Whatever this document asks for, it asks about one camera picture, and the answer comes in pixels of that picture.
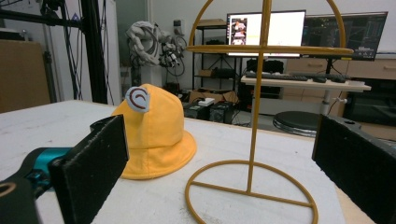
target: white table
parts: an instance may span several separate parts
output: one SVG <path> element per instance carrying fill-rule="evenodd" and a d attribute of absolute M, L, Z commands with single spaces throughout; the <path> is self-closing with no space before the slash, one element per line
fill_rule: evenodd
<path fill-rule="evenodd" d="M 27 153 L 37 147 L 73 147 L 90 132 L 92 123 L 109 117 L 114 109 L 68 101 L 0 114 L 0 179 L 17 171 Z M 187 180 L 215 161 L 248 160 L 251 130 L 195 119 L 185 119 L 185 129 L 198 145 L 192 160 L 160 178 L 119 179 L 93 223 L 195 223 L 184 198 Z M 258 131 L 257 139 L 255 161 L 274 166 L 303 184 L 316 201 L 320 224 L 346 223 L 334 184 L 311 160 L 313 139 L 265 131 Z M 243 189 L 247 169 L 226 166 L 220 173 L 200 178 Z M 260 170 L 254 172 L 253 188 L 293 199 L 302 197 L 284 180 Z M 350 203 L 346 197 L 342 200 Z M 308 223 L 311 218 L 310 210 L 199 188 L 191 189 L 191 201 L 207 223 Z M 53 191 L 38 198 L 36 205 L 43 223 L 63 223 Z M 356 218 L 364 218 L 359 210 L 353 214 L 348 223 L 370 223 Z"/>
<path fill-rule="evenodd" d="M 241 78 L 241 82 L 246 85 L 255 86 L 256 78 L 245 77 Z M 345 83 L 337 83 L 327 80 L 326 83 L 318 83 L 309 79 L 308 81 L 291 81 L 291 80 L 278 80 L 278 79 L 262 79 L 262 86 L 268 87 L 290 87 L 290 88 L 303 88 L 303 89 L 315 89 L 315 90 L 325 90 L 325 94 L 323 96 L 323 101 L 320 104 L 319 113 L 327 114 L 329 110 L 329 103 L 331 97 L 331 91 L 369 91 L 371 89 L 370 86 L 366 85 L 352 85 L 349 81 Z M 279 112 L 287 111 L 287 110 L 296 110 L 296 107 L 301 108 L 303 111 L 313 112 L 316 110 L 315 104 L 307 103 L 307 102 L 297 102 L 297 101 L 286 101 L 286 100 L 277 100 L 277 99 L 264 99 L 260 103 L 260 114 L 277 114 Z"/>

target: computer monitor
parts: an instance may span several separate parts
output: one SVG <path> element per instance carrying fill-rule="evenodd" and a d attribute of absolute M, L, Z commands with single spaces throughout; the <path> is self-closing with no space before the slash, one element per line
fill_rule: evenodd
<path fill-rule="evenodd" d="M 270 16 L 268 46 L 301 46 L 305 10 L 274 11 Z M 262 13 L 228 13 L 226 44 L 260 45 Z M 240 57 L 258 57 L 258 53 L 230 52 Z M 299 58 L 298 53 L 264 53 L 265 57 Z"/>
<path fill-rule="evenodd" d="M 373 61 L 388 12 L 341 15 L 346 30 L 346 48 L 352 55 L 305 55 L 305 57 Z M 302 46 L 339 48 L 340 37 L 334 15 L 306 16 Z"/>

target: yellow bucket hat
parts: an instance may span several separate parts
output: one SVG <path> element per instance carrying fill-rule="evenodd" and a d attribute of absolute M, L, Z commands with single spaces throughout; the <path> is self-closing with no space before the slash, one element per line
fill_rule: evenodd
<path fill-rule="evenodd" d="M 118 114 L 124 116 L 130 155 L 122 178 L 168 175 L 194 156 L 197 146 L 184 131 L 183 107 L 170 92 L 149 84 L 132 87 L 112 115 Z"/>

